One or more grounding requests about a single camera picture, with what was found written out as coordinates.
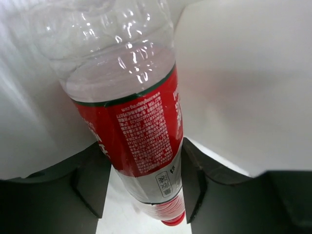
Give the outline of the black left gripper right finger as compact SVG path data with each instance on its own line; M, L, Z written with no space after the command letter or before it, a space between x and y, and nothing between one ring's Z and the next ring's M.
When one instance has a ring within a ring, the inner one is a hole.
M186 221L194 234L309 234L310 171L236 172L183 140Z

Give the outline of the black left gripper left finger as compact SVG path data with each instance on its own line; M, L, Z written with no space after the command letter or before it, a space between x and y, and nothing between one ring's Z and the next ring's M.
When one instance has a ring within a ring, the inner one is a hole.
M26 178L0 182L2 234L94 234L111 164L97 143Z

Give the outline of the red label plastic bottle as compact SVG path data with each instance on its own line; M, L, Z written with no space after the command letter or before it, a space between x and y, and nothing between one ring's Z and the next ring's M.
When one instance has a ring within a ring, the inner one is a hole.
M168 226L185 216L183 121L174 26L164 0L48 0L34 44L139 208Z

